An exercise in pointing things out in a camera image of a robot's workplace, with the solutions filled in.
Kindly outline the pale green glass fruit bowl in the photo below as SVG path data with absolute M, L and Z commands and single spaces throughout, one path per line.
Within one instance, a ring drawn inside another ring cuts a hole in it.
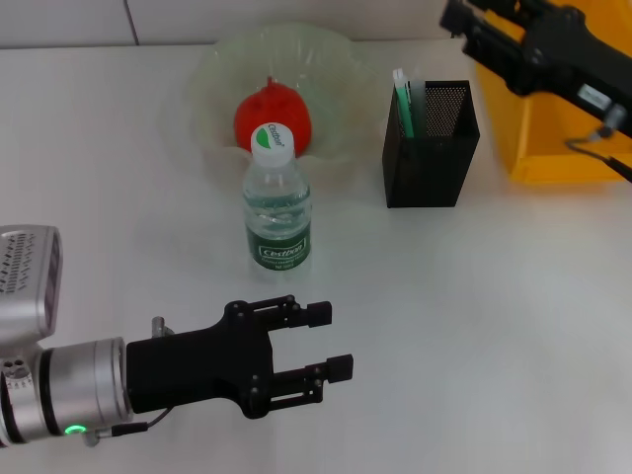
M 366 53 L 329 30 L 270 25 L 218 41 L 189 81 L 190 131 L 209 183 L 239 188 L 252 155 L 238 144 L 234 119 L 241 103 L 267 86 L 287 87 L 306 106 L 311 138 L 297 156 L 313 184 L 342 180 L 368 156 L 385 105 Z

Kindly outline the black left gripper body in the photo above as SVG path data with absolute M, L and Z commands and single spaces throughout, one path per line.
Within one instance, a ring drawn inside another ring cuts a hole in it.
M 271 410 L 269 329 L 244 303 L 230 304 L 206 329 L 129 343 L 125 375 L 135 414 L 226 399 L 260 419 Z

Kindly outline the mint green pen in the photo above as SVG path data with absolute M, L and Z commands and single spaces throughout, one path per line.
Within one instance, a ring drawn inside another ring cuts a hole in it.
M 406 138 L 415 137 L 412 119 L 412 102 L 410 97 L 410 82 L 402 68 L 393 70 L 393 83 L 399 110 L 400 122 Z

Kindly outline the black mesh pen holder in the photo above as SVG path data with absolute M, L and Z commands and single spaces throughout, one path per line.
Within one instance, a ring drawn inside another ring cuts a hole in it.
M 427 131 L 412 137 L 391 97 L 382 151 L 389 208 L 456 206 L 480 138 L 467 80 L 429 81 L 426 93 Z

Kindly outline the clear green-label water bottle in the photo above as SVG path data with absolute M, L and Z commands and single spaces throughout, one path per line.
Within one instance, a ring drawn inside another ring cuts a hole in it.
M 312 255 L 312 200 L 292 131 L 273 121 L 256 127 L 251 152 L 242 184 L 251 262 L 268 278 L 297 277 Z

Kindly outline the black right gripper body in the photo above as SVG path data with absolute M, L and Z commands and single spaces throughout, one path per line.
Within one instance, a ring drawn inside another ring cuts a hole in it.
M 632 57 L 595 37 L 571 6 L 544 3 L 524 21 L 519 96 L 551 93 L 607 121 L 616 112 L 632 124 Z

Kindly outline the red-orange toy orange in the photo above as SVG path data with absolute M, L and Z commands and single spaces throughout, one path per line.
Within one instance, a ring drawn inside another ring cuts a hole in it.
M 233 129 L 238 145 L 250 152 L 251 136 L 265 123 L 276 122 L 288 127 L 294 137 L 298 155 L 306 151 L 312 139 L 312 121 L 298 92 L 268 77 L 267 84 L 248 96 L 237 108 Z

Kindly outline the grey pen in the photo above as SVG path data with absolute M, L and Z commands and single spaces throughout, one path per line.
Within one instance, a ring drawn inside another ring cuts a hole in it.
M 409 95 L 414 135 L 416 138 L 425 138 L 428 120 L 426 82 L 423 80 L 410 81 Z

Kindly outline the yellow plastic bin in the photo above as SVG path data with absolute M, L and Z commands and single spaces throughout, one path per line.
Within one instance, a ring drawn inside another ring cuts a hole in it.
M 549 0 L 586 15 L 589 30 L 632 57 L 632 0 Z M 476 73 L 490 121 L 490 135 L 509 177 L 530 185 L 620 182 L 597 160 L 573 152 L 564 141 L 582 137 L 598 121 L 550 94 L 520 98 L 505 81 L 481 65 Z

